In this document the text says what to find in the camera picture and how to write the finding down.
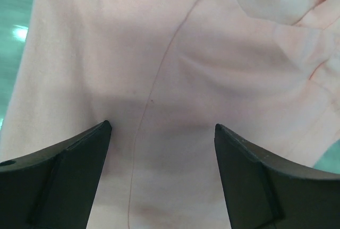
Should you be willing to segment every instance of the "pink fabric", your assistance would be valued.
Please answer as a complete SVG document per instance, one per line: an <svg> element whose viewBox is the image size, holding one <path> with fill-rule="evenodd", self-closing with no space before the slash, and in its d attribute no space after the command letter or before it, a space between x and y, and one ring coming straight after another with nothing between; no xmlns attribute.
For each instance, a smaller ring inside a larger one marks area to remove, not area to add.
<svg viewBox="0 0 340 229"><path fill-rule="evenodd" d="M338 0L35 0L1 160L108 119L89 229L230 228L216 123L313 165L340 138Z"/></svg>

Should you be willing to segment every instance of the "cloth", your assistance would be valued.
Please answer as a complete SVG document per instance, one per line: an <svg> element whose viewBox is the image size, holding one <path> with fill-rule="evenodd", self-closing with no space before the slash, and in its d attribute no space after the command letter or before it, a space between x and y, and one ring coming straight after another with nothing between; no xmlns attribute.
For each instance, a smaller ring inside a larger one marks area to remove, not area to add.
<svg viewBox="0 0 340 229"><path fill-rule="evenodd" d="M109 120L88 229L230 228L216 123L307 166L340 138L338 1L35 0L1 160Z"/></svg>

